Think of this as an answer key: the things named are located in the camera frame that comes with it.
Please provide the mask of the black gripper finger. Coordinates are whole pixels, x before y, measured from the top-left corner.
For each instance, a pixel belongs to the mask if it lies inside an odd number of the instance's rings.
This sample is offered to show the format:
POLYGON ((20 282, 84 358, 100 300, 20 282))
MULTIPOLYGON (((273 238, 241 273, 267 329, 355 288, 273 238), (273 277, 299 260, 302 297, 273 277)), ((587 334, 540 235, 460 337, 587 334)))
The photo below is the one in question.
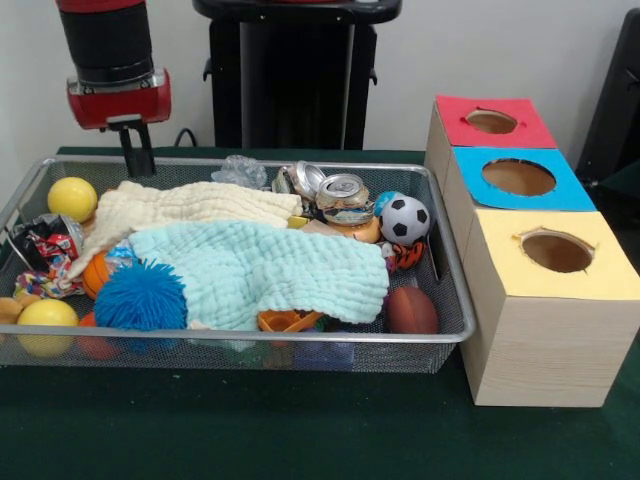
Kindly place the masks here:
POLYGON ((129 176, 140 176, 140 168, 137 159, 137 153, 134 149, 129 130, 127 128, 119 131, 119 139, 123 150, 123 155, 129 176))
POLYGON ((135 130, 139 135, 141 147, 135 153, 133 174, 154 175, 155 160, 148 126, 144 122, 140 122, 135 130))

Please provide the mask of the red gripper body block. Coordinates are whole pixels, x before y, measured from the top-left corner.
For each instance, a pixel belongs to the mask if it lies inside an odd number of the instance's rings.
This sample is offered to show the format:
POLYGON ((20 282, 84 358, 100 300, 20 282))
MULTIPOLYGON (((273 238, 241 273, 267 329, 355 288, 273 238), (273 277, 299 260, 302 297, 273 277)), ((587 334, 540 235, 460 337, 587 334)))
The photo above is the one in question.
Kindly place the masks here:
POLYGON ((106 129, 111 118, 139 115, 145 123, 166 121, 172 108, 171 83, 165 78, 159 86, 124 91, 85 93, 72 81, 67 100, 76 122, 85 130, 106 129))

